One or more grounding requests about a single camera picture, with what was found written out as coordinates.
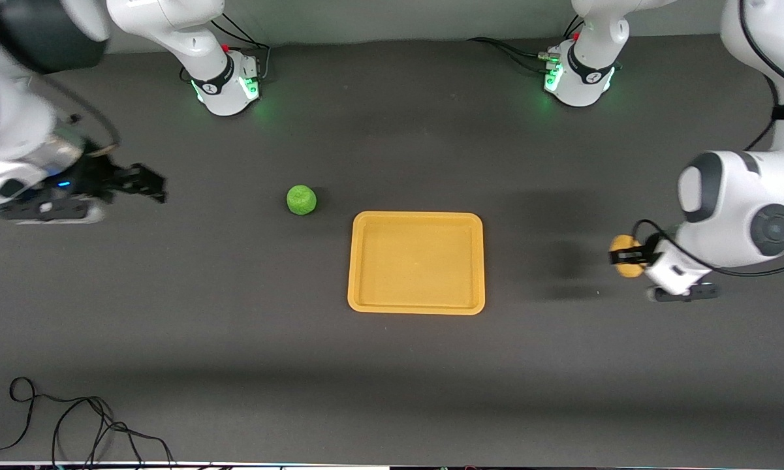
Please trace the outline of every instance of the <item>plastic tray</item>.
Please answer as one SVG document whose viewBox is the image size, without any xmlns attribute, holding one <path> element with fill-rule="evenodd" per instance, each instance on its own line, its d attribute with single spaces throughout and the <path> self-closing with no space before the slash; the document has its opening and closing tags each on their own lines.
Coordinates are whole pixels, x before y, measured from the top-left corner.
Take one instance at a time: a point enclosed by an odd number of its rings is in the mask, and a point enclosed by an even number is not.
<svg viewBox="0 0 784 470">
<path fill-rule="evenodd" d="M 475 214 L 365 211 L 354 218 L 348 304 L 357 312 L 476 315 L 484 236 Z"/>
</svg>

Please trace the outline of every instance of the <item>dark gray table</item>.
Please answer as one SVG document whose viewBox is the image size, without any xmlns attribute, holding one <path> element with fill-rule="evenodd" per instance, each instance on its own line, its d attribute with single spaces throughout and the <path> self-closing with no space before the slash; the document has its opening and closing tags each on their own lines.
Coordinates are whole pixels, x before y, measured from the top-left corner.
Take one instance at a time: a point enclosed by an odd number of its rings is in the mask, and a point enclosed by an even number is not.
<svg viewBox="0 0 784 470">
<path fill-rule="evenodd" d="M 483 44 L 278 48 L 263 101 L 228 119 L 168 54 L 63 75 L 170 202 L 0 223 L 0 445 L 22 374 L 108 398 L 180 460 L 784 468 L 784 275 L 651 304 L 606 265 L 637 218 L 680 219 L 690 158 L 758 134 L 766 84 L 716 37 L 634 39 L 621 62 L 574 110 Z M 321 197 L 309 217 L 285 208 L 297 183 Z M 350 310 L 363 210 L 479 214 L 484 312 Z M 0 459 L 48 458 L 61 410 Z M 70 458 L 93 426 L 65 423 Z M 121 439 L 106 458 L 131 459 Z"/>
</svg>

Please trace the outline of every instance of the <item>green ball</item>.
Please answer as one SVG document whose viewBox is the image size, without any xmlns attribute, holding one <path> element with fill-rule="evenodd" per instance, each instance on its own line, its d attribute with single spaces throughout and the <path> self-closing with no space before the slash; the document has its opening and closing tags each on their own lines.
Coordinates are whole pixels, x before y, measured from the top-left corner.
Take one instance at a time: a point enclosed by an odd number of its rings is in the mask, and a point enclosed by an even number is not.
<svg viewBox="0 0 784 470">
<path fill-rule="evenodd" d="M 306 185 L 295 185 L 287 191 L 287 208 L 297 216 L 304 216 L 317 208 L 317 196 Z"/>
</svg>

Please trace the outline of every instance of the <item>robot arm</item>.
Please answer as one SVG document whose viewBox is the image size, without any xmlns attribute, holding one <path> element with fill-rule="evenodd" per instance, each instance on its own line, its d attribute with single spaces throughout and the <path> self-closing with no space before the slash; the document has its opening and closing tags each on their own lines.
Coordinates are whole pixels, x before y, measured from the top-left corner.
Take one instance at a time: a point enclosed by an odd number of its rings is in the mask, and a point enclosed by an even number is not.
<svg viewBox="0 0 784 470">
<path fill-rule="evenodd" d="M 774 143 L 770 151 L 704 153 L 682 172 L 685 222 L 675 243 L 649 243 L 640 259 L 671 295 L 688 295 L 711 267 L 724 272 L 784 254 L 784 0 L 728 0 L 722 38 L 732 55 L 776 87 Z"/>
<path fill-rule="evenodd" d="M 544 89 L 570 106 L 588 106 L 609 88 L 613 64 L 630 38 L 625 15 L 659 8 L 675 0 L 572 0 L 586 26 L 577 39 L 567 39 L 549 48 L 562 60 L 552 65 Z"/>
<path fill-rule="evenodd" d="M 192 77 L 198 99 L 217 116 L 232 116 L 260 96 L 254 57 L 224 51 L 204 24 L 224 11 L 223 0 L 108 0 L 126 33 L 167 48 Z"/>
<path fill-rule="evenodd" d="M 40 18 L 48 21 L 42 24 Z M 165 180 L 115 166 L 57 110 L 28 90 L 33 72 L 96 65 L 108 38 L 102 9 L 85 0 L 0 2 L 0 216 L 18 223 L 92 223 L 114 191 L 165 201 Z"/>
</svg>

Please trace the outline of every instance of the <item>black cable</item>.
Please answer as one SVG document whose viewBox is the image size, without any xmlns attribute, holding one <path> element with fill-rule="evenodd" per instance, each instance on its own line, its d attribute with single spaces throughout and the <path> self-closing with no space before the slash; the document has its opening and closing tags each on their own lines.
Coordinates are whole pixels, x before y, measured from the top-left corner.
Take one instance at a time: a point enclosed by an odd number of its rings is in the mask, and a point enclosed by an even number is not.
<svg viewBox="0 0 784 470">
<path fill-rule="evenodd" d="M 254 45 L 258 46 L 258 42 L 249 41 L 248 39 L 244 39 L 241 36 L 236 35 L 235 33 L 228 32 L 226 29 L 224 29 L 224 27 L 221 27 L 221 25 L 219 25 L 218 23 L 215 23 L 215 20 L 212 20 L 212 26 L 214 26 L 217 29 L 221 30 L 221 32 L 224 33 L 224 35 L 230 36 L 231 38 L 238 39 L 239 41 L 242 41 L 242 42 L 248 42 L 249 44 L 254 44 Z"/>
<path fill-rule="evenodd" d="M 518 50 L 517 48 L 509 44 L 505 44 L 502 41 L 498 41 L 496 39 L 491 39 L 491 38 L 471 38 L 471 39 L 467 39 L 467 41 L 483 42 L 484 44 L 490 44 L 494 46 L 494 48 L 497 48 L 497 50 L 502 51 L 503 54 L 507 55 L 509 59 L 513 60 L 514 63 L 516 63 L 526 71 L 536 72 L 536 74 L 548 74 L 548 71 L 546 69 L 538 69 L 536 67 L 527 65 L 527 63 L 521 61 L 519 57 L 514 56 L 512 52 L 520 54 L 524 57 L 534 57 L 534 59 L 536 59 L 537 57 L 536 54 L 531 54 L 523 50 Z"/>
<path fill-rule="evenodd" d="M 232 21 L 232 18 L 228 17 L 226 13 L 221 13 L 221 15 L 222 17 L 227 19 L 227 21 L 230 22 L 230 24 L 232 24 L 232 26 L 234 26 L 234 28 L 237 29 L 243 36 L 246 36 L 246 38 L 249 39 L 249 41 L 252 42 L 252 44 L 258 45 L 260 47 L 264 47 L 264 44 L 261 44 L 260 42 L 255 41 L 255 39 L 252 39 L 252 36 L 249 36 L 246 33 L 246 31 L 242 29 L 242 27 L 238 26 L 236 22 Z"/>
<path fill-rule="evenodd" d="M 580 23 L 577 23 L 576 25 L 574 25 L 574 27 L 572 27 L 572 29 L 568 30 L 565 36 L 568 38 L 568 36 L 571 36 L 572 33 L 574 33 L 574 31 L 577 31 L 578 27 L 582 27 L 584 24 L 586 24 L 585 21 L 580 21 Z"/>
<path fill-rule="evenodd" d="M 739 271 L 731 271 L 731 270 L 724 270 L 723 268 L 718 268 L 718 267 L 714 266 L 713 264 L 708 264 L 707 262 L 702 261 L 702 259 L 697 258 L 693 254 L 691 254 L 688 250 L 686 250 L 683 247 L 681 247 L 681 245 L 679 245 L 679 243 L 676 240 L 674 240 L 669 234 L 667 234 L 667 232 L 665 232 L 663 228 L 661 228 L 657 223 L 655 223 L 655 222 L 653 222 L 652 220 L 649 220 L 649 219 L 639 220 L 633 226 L 633 231 L 631 232 L 631 235 L 633 236 L 633 239 L 635 239 L 636 241 L 638 240 L 638 238 L 637 238 L 638 237 L 638 229 L 642 225 L 652 226 L 655 229 L 655 231 L 662 238 L 664 238 L 670 244 L 672 244 L 674 247 L 676 247 L 676 249 L 679 250 L 680 252 L 682 252 L 685 256 L 687 256 L 687 258 L 693 259 L 693 261 L 698 262 L 699 264 L 703 265 L 705 268 L 708 268 L 711 271 L 714 271 L 714 273 L 719 273 L 719 274 L 723 274 L 723 275 L 726 275 L 726 276 L 732 276 L 732 277 L 765 277 L 765 276 L 771 276 L 771 275 L 774 275 L 774 274 L 784 273 L 784 266 L 782 266 L 780 268 L 774 268 L 774 270 L 759 271 L 758 273 L 740 273 Z"/>
<path fill-rule="evenodd" d="M 212 20 L 212 25 L 215 26 L 218 30 L 221 30 L 225 35 L 231 36 L 232 38 L 238 39 L 242 42 L 248 42 L 248 44 L 253 44 L 257 48 L 263 48 L 263 50 L 267 51 L 267 56 L 264 58 L 264 72 L 260 75 L 261 80 L 267 78 L 267 74 L 270 72 L 270 53 L 272 52 L 273 48 L 270 47 L 268 44 L 264 44 L 263 42 L 258 42 L 255 39 L 252 39 L 252 36 L 249 36 L 246 31 L 242 29 L 242 27 L 238 26 L 238 24 L 232 21 L 232 18 L 228 17 L 226 13 L 222 13 L 222 16 L 227 19 L 228 22 L 232 24 L 243 36 L 246 36 L 246 39 L 242 38 L 241 36 L 237 36 L 234 33 L 228 32 L 224 27 L 221 27 L 215 20 Z"/>
<path fill-rule="evenodd" d="M 563 32 L 564 38 L 568 38 L 569 31 L 571 30 L 571 26 L 574 24 L 575 21 L 577 21 L 577 18 L 580 18 L 580 15 L 574 15 L 574 18 L 571 18 L 571 21 L 569 22 L 569 26 L 565 27 L 565 30 Z"/>
<path fill-rule="evenodd" d="M 93 116 L 93 118 L 96 119 L 100 125 L 102 125 L 104 131 L 108 133 L 110 143 L 107 146 L 102 147 L 102 149 L 88 153 L 88 157 L 99 157 L 100 155 L 107 155 L 108 153 L 118 148 L 122 142 L 122 137 L 120 137 L 118 129 L 114 123 L 108 119 L 108 116 L 105 116 L 102 111 L 98 110 L 95 106 L 90 104 L 87 99 L 82 98 L 78 93 L 55 81 L 53 78 L 50 78 L 46 75 L 37 75 L 37 78 L 40 78 L 40 81 L 45 83 L 47 86 L 84 108 L 87 113 L 90 113 L 90 115 Z"/>
<path fill-rule="evenodd" d="M 780 75 L 780 77 L 784 79 L 784 70 L 781 69 L 777 65 L 777 63 L 772 62 L 772 60 L 766 54 L 764 54 L 762 50 L 760 50 L 757 41 L 755 41 L 755 38 L 753 38 L 751 35 L 751 32 L 749 30 L 749 24 L 747 23 L 747 18 L 746 18 L 745 0 L 738 0 L 738 3 L 739 3 L 739 15 L 740 15 L 740 27 L 741 29 L 743 29 L 743 36 L 745 36 L 746 41 L 751 46 L 752 50 L 755 51 L 755 54 L 760 58 L 760 60 L 765 62 L 766 65 L 768 65 L 768 68 L 776 72 L 776 74 Z"/>
<path fill-rule="evenodd" d="M 18 398 L 15 393 L 15 389 L 19 383 L 25 382 L 29 386 L 30 395 L 28 398 Z M 99 448 L 99 445 L 102 443 L 104 436 L 107 434 L 108 431 L 119 432 L 125 435 L 128 435 L 128 440 L 130 442 L 131 450 L 133 451 L 133 455 L 137 458 L 139 465 L 144 464 L 144 459 L 139 454 L 139 451 L 136 447 L 135 441 L 133 441 L 133 437 L 139 437 L 141 439 L 151 440 L 151 441 L 158 441 L 162 446 L 165 452 L 165 457 L 168 459 L 168 467 L 171 468 L 171 462 L 174 462 L 174 456 L 171 455 L 171 450 L 168 448 L 168 444 L 165 443 L 164 440 L 160 439 L 159 437 L 154 437 L 154 435 L 143 434 L 141 432 L 133 431 L 133 429 L 128 428 L 124 422 L 120 422 L 120 420 L 114 420 L 112 417 L 112 409 L 107 401 L 100 398 L 99 396 L 78 396 L 78 398 L 56 398 L 55 396 L 46 395 L 45 393 L 38 393 L 35 389 L 35 385 L 33 382 L 28 379 L 27 377 L 16 377 L 12 383 L 9 384 L 9 398 L 16 403 L 26 403 L 28 402 L 29 408 L 27 411 L 27 419 L 25 420 L 24 430 L 19 435 L 18 439 L 16 439 L 13 443 L 9 444 L 8 446 L 0 447 L 0 451 L 5 451 L 6 449 L 10 449 L 15 447 L 22 441 L 27 435 L 29 431 L 29 426 L 31 424 L 31 416 L 33 416 L 33 410 L 35 407 L 35 401 L 39 398 L 46 398 L 50 401 L 54 401 L 57 403 L 70 403 L 70 407 L 64 411 L 63 414 L 58 418 L 57 423 L 55 423 L 54 432 L 52 432 L 52 448 L 51 448 L 51 461 L 52 467 L 55 467 L 55 444 L 58 442 L 58 435 L 61 431 L 61 425 L 63 424 L 64 420 L 67 416 L 75 410 L 75 408 L 79 407 L 79 405 L 86 403 L 90 406 L 91 410 L 94 413 L 99 415 L 99 428 L 96 431 L 96 438 L 93 440 L 93 448 L 91 449 L 90 453 L 87 455 L 87 460 L 84 462 L 85 467 L 93 467 L 96 458 L 96 452 Z"/>
<path fill-rule="evenodd" d="M 485 42 L 485 44 L 493 44 L 494 46 L 496 46 L 498 48 L 502 48 L 503 50 L 511 51 L 514 54 L 517 54 L 517 55 L 520 55 L 520 56 L 523 56 L 523 57 L 530 57 L 530 59 L 537 59 L 537 54 L 531 53 L 531 52 L 527 52 L 527 51 L 523 51 L 520 48 L 515 48 L 514 46 L 508 44 L 505 41 L 499 41 L 499 39 L 485 38 L 484 36 L 477 36 L 475 38 L 467 39 L 467 41 Z"/>
<path fill-rule="evenodd" d="M 768 84 L 768 89 L 772 92 L 772 108 L 774 108 L 778 104 L 780 104 L 780 97 L 777 96 L 777 87 L 774 86 L 774 82 L 772 81 L 771 78 L 767 77 L 766 75 L 764 75 L 764 78 L 766 79 L 766 84 Z M 760 143 L 760 140 L 762 140 L 762 138 L 764 138 L 766 134 L 770 133 L 770 131 L 773 128 L 774 128 L 774 119 L 769 119 L 768 124 L 766 125 L 764 130 L 760 131 L 760 134 L 758 134 L 758 136 L 755 137 L 754 140 L 752 140 L 752 143 L 747 145 L 746 148 L 744 148 L 743 150 L 750 151 L 751 149 L 755 148 L 755 146 L 758 145 L 758 143 Z"/>
<path fill-rule="evenodd" d="M 180 77 L 181 82 L 189 83 L 189 81 L 191 81 L 191 75 L 189 75 L 188 78 L 185 78 L 183 77 L 183 72 L 188 72 L 188 70 L 186 70 L 185 67 L 180 67 L 180 72 L 177 74 L 177 77 Z"/>
</svg>

